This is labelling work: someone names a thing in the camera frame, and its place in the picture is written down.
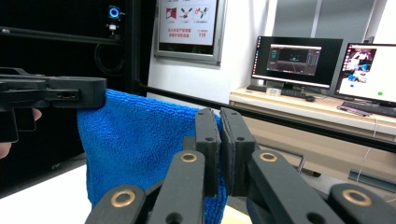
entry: keyboard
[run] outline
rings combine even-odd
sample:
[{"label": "keyboard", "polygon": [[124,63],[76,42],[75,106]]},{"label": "keyboard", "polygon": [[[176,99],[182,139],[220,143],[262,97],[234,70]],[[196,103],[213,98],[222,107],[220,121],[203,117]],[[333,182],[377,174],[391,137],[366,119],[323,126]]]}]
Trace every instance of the keyboard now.
[{"label": "keyboard", "polygon": [[392,118],[396,118],[396,108],[395,107],[386,107],[386,106],[375,106],[375,105],[360,105],[354,104],[348,101],[344,101],[341,105],[348,106],[354,109],[359,109],[365,112],[388,116]]},{"label": "keyboard", "polygon": [[[250,91],[263,91],[267,92],[267,87],[265,86],[256,86],[256,85],[249,85],[247,87],[248,90]],[[287,89],[281,89],[281,95],[286,95],[286,96],[291,96],[291,97],[297,97],[297,98],[305,98],[306,93],[296,91],[296,90],[287,90]]]}]

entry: brass screw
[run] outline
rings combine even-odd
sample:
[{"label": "brass screw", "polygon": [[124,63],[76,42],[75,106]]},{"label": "brass screw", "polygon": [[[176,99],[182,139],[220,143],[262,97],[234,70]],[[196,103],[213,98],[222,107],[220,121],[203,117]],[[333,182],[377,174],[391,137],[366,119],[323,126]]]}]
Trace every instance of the brass screw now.
[{"label": "brass screw", "polygon": [[194,162],[196,161],[198,158],[195,154],[192,153],[185,153],[183,155],[181,155],[180,159],[184,162]]},{"label": "brass screw", "polygon": [[359,206],[367,207],[373,204],[373,201],[371,200],[371,198],[369,198],[369,196],[355,189],[344,189],[343,196],[350,203],[354,203]]},{"label": "brass screw", "polygon": [[[127,200],[123,201],[123,202],[117,201],[117,198],[119,198],[122,194],[128,195],[129,198]],[[111,204],[114,207],[125,207],[125,206],[128,206],[129,204],[131,204],[134,201],[135,196],[136,195],[134,194],[134,192],[129,190],[129,189],[118,191],[118,192],[113,194],[113,197],[111,197]]]},{"label": "brass screw", "polygon": [[265,152],[260,154],[260,159],[262,159],[262,161],[277,161],[277,156],[272,153]]}]

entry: desk surface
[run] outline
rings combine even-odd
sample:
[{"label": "desk surface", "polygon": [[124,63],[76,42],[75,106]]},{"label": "desk surface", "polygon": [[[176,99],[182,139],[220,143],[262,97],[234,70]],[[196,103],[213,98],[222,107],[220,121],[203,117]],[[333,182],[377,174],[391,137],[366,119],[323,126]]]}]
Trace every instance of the desk surface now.
[{"label": "desk surface", "polygon": [[380,115],[362,117],[338,110],[336,107],[343,101],[332,97],[318,95],[317,100],[310,103],[301,98],[283,95],[275,97],[265,92],[241,88],[231,92],[230,102],[282,111],[302,118],[322,120],[367,131],[375,130],[377,124],[377,132],[396,135],[396,119]]},{"label": "desk surface", "polygon": [[[85,223],[91,212],[86,165],[0,200],[0,223]],[[226,206],[222,224],[248,224],[250,218]]]}]

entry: framed poster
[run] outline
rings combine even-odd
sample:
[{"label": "framed poster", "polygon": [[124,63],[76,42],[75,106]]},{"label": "framed poster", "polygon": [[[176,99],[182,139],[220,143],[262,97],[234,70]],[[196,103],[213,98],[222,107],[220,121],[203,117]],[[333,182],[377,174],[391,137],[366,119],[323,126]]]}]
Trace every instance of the framed poster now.
[{"label": "framed poster", "polygon": [[155,56],[220,64],[226,0],[160,0]]}]

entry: computer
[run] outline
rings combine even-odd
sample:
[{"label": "computer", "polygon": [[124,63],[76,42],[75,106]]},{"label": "computer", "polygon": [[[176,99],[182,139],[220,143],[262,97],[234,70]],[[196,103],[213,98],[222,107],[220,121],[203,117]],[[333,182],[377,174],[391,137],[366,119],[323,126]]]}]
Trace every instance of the computer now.
[{"label": "computer", "polygon": [[335,95],[352,98],[342,106],[396,118],[396,45],[349,43]]},{"label": "computer", "polygon": [[305,96],[288,91],[296,86],[328,90],[342,43],[335,38],[258,36],[251,78],[266,85],[247,88],[264,91],[275,83],[281,94],[296,97]]}]

